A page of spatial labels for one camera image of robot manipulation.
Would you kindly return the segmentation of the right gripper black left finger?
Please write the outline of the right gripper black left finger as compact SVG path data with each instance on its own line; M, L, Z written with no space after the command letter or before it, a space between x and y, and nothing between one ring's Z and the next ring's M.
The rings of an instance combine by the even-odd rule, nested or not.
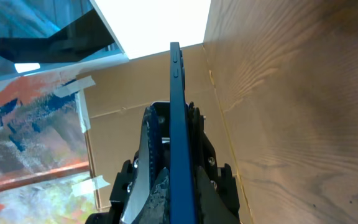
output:
M169 222L169 171L164 160L158 115L154 106L148 106L142 118L139 150L134 159L134 180L121 223Z

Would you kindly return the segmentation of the blue Galaxy smartphone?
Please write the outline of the blue Galaxy smartphone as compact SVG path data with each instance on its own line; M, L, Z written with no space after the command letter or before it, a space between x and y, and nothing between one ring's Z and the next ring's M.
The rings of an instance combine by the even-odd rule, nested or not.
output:
M170 222L195 224L196 202L189 147L183 54L170 44Z

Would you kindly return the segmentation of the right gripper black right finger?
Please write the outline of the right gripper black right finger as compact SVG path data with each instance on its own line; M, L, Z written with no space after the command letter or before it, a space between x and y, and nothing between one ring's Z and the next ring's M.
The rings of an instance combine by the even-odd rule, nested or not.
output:
M240 223L239 196L231 166L218 167L216 152L204 131L204 116L193 102L188 105L188 128L198 221Z

